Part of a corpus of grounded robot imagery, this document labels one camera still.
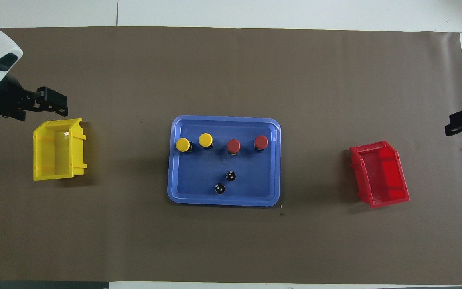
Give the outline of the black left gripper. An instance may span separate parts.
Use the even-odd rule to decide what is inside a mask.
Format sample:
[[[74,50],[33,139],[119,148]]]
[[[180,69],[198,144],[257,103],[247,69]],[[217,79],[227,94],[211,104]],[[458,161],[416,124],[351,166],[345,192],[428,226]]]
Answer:
[[[65,95],[48,87],[40,87],[36,93],[36,102],[41,111],[57,113],[62,117],[68,116]],[[0,116],[25,121],[26,110],[38,111],[34,107],[35,100],[31,98],[33,94],[22,88],[15,77],[6,75],[0,82]]]

